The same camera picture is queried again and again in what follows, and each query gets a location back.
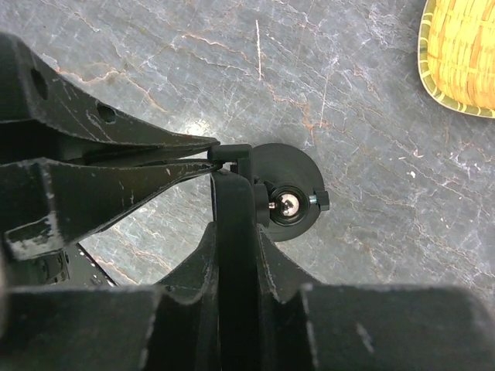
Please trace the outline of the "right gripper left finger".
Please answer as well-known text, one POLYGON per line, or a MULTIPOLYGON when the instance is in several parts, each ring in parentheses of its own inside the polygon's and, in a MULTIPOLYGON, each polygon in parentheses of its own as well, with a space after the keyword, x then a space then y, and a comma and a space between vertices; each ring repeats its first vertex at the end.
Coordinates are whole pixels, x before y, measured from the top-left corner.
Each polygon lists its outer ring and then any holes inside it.
POLYGON ((162 284, 9 291, 3 370, 218 370, 216 227, 162 284))

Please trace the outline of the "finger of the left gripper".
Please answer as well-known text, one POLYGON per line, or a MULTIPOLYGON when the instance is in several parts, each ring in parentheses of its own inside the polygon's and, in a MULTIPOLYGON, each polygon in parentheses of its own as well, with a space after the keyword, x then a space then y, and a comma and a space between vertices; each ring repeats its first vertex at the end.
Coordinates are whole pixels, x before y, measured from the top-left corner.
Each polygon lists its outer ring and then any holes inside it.
POLYGON ((19 37, 1 34, 1 151, 194 151, 215 138, 179 134, 126 114, 57 73, 19 37))

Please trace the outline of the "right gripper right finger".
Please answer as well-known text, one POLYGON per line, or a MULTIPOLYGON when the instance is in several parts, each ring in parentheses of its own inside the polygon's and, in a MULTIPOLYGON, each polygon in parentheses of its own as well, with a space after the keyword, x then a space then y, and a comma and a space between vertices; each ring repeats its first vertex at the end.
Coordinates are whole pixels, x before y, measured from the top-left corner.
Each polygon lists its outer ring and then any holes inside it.
POLYGON ((322 284, 258 229, 263 370, 492 370, 494 319, 454 286, 322 284))

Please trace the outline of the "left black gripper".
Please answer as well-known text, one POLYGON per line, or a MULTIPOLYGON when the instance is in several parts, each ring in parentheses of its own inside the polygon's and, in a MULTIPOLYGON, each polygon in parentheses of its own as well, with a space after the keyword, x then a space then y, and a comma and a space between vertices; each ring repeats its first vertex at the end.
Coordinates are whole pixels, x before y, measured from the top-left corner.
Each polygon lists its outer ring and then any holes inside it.
POLYGON ((1 126, 1 246, 12 285, 71 278, 66 248, 168 188, 220 168, 199 159, 86 166, 85 137, 35 120, 1 126))

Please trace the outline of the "black phone stand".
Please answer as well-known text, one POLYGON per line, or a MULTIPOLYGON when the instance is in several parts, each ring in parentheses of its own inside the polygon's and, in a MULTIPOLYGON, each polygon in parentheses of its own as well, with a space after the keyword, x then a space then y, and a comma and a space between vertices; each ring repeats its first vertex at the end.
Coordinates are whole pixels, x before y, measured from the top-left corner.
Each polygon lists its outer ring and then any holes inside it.
POLYGON ((254 188, 257 222, 275 242, 307 232, 330 207, 329 193, 316 163, 302 150, 282 143, 219 145, 208 159, 230 164, 254 188))

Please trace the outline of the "black smartphone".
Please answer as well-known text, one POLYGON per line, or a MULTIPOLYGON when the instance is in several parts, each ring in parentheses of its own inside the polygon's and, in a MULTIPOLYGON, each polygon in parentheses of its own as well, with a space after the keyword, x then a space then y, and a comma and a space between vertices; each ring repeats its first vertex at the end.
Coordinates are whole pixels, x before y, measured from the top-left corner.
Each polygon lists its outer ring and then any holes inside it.
POLYGON ((233 172, 212 174, 219 267, 218 308, 223 370, 258 370, 256 218, 250 182, 233 172))

